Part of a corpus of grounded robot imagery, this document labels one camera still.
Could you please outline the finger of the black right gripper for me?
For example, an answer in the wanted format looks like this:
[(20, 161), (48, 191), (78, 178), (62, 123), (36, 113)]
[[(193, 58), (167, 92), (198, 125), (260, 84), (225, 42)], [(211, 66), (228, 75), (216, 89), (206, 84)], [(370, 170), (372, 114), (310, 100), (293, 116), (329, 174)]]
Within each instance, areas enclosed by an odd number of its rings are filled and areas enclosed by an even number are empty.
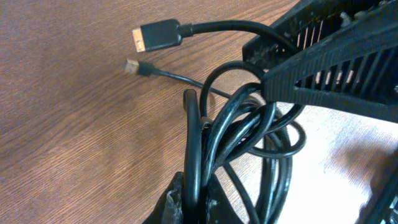
[(294, 55), (271, 69), (262, 83), (267, 101), (397, 122), (397, 3)]
[[(301, 0), (271, 24), (299, 51), (338, 31), (343, 23), (341, 13), (354, 19), (359, 11), (377, 7), (381, 0)], [(256, 36), (242, 47), (243, 60), (263, 69), (273, 68), (292, 54), (267, 37)]]

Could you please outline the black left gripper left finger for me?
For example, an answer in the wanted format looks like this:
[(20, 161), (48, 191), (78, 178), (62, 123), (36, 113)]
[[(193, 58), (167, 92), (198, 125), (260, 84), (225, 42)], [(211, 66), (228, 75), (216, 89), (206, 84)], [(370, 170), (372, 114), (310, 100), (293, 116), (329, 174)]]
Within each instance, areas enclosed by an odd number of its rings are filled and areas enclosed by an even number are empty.
[(183, 172), (176, 172), (143, 224), (182, 224)]

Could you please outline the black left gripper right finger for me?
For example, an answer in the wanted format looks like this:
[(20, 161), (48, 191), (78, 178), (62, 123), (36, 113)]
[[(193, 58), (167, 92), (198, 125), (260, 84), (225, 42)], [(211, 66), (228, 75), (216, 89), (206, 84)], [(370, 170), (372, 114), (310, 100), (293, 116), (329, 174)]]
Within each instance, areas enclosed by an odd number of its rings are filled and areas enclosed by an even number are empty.
[(215, 174), (211, 175), (205, 193), (206, 224), (243, 224)]

